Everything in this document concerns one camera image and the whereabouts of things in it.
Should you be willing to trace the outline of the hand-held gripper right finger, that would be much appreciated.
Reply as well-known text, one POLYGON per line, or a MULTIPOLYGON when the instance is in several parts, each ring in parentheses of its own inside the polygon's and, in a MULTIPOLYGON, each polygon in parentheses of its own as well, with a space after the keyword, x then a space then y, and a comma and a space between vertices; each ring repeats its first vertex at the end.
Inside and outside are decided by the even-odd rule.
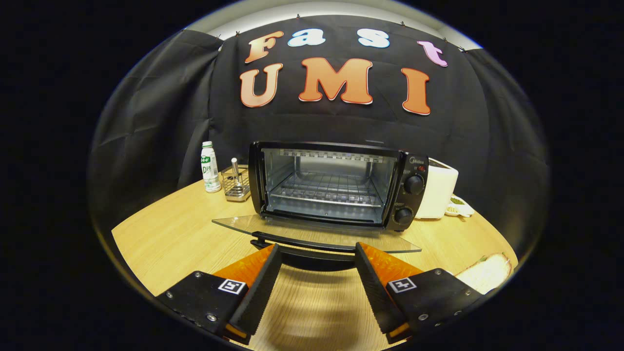
POLYGON ((423 271, 365 243, 355 265, 388 342, 423 338, 473 310, 482 294, 441 268, 423 271))

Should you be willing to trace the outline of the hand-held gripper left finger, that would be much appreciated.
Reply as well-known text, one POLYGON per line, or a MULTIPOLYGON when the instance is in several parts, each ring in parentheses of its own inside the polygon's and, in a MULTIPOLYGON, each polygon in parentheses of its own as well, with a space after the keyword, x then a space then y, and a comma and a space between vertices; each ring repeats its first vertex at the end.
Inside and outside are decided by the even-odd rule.
POLYGON ((247 345, 281 264, 281 249, 271 244, 215 273, 194 271, 156 298, 197 327, 247 345))

